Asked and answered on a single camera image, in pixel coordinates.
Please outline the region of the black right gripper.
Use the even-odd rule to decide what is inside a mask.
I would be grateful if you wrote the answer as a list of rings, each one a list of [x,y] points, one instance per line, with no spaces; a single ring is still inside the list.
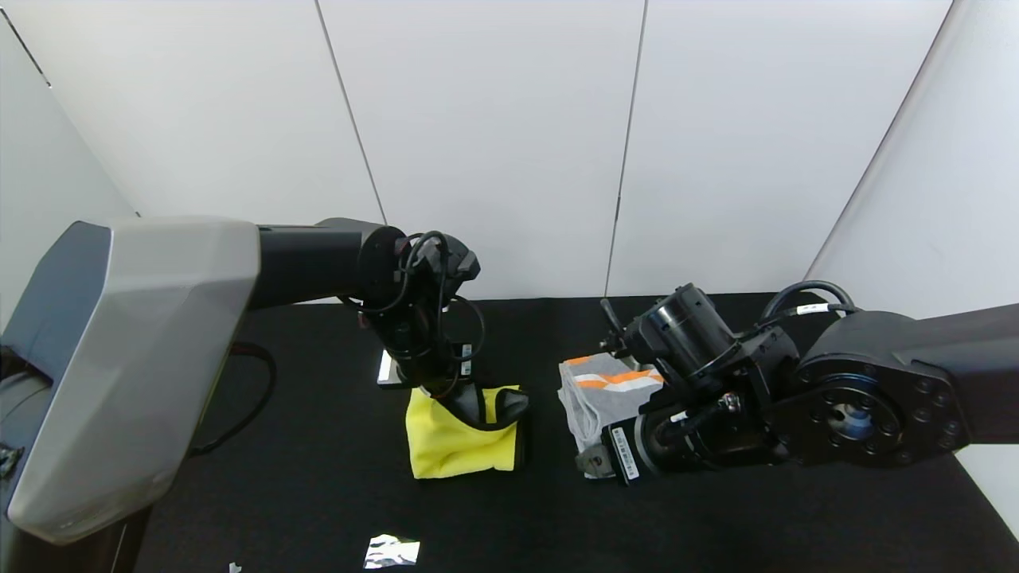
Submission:
[[[684,422],[685,413],[678,410],[657,410],[612,422],[602,429],[601,442],[576,453],[576,468],[586,479],[615,478],[625,486],[673,474],[704,472],[706,465],[692,435],[662,435]]]

